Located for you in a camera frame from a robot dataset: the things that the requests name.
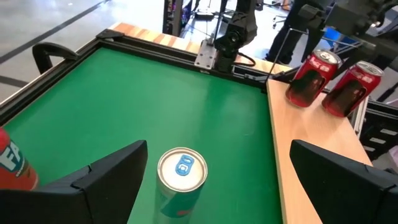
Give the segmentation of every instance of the aluminum can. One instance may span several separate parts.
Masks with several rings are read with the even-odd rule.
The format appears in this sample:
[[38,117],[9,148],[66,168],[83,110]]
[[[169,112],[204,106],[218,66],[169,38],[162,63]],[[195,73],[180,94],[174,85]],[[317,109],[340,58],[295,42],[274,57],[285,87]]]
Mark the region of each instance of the aluminum can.
[[38,181],[36,171],[7,132],[0,128],[0,189],[33,190]]
[[196,151],[186,147],[167,151],[157,165],[154,223],[188,223],[207,171],[206,161]]
[[338,70],[340,58],[327,50],[315,50],[304,61],[285,92],[296,106],[308,107]]
[[380,84],[383,74],[383,70],[369,62],[358,62],[347,69],[323,99],[322,106],[337,117],[348,116]]

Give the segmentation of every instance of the blue can tab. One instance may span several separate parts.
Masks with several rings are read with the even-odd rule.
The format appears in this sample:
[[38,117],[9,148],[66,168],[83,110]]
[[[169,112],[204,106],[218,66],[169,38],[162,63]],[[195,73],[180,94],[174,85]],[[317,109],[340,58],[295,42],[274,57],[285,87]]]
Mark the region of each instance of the blue can tab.
[[188,175],[191,171],[193,162],[195,162],[195,160],[192,157],[182,155],[180,161],[175,166],[175,172],[182,176]]

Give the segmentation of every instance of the green table surface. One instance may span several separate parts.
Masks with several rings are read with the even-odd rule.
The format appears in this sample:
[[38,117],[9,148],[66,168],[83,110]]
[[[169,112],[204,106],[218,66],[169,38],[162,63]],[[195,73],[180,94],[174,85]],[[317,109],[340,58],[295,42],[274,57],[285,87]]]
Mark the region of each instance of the green table surface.
[[99,49],[5,125],[44,185],[136,140],[148,142],[129,223],[151,223],[161,155],[206,159],[195,223],[282,223],[267,96],[260,89]]

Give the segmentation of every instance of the wooden countertop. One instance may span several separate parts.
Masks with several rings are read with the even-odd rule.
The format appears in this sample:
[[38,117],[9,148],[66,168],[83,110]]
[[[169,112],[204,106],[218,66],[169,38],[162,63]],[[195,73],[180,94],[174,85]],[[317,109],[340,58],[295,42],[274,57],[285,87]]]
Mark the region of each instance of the wooden countertop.
[[[200,48],[200,43],[195,43],[172,35],[161,34],[151,30],[142,29],[140,27],[132,26],[122,22],[111,26],[110,29],[122,32],[131,37],[155,42],[157,44],[166,45],[180,50],[186,50],[194,54],[197,54]],[[272,66],[271,62],[261,60],[258,58],[254,58],[254,60],[256,61],[256,66],[252,67],[253,69],[260,70],[262,72],[269,72],[271,70]],[[236,62],[250,63],[248,59],[240,56],[236,57]],[[272,73],[276,74],[279,72],[288,71],[290,69],[291,69],[290,67],[277,64],[272,70]]]
[[372,163],[348,119],[332,116],[322,108],[325,94],[308,108],[298,108],[287,101],[287,87],[275,80],[267,82],[282,215],[288,224],[321,224],[290,161],[292,140],[301,139],[364,164]]

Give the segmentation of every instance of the red soda can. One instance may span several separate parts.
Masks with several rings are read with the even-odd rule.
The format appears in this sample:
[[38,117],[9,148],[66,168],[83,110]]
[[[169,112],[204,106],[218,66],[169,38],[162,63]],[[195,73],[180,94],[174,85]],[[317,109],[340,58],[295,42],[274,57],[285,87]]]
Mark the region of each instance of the red soda can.
[[0,128],[0,189],[32,190],[38,180],[36,171]]
[[346,71],[343,78],[322,101],[332,115],[348,116],[380,83],[383,70],[360,61]]
[[335,74],[340,62],[340,58],[328,50],[312,52],[286,90],[287,99],[299,107],[310,106]]

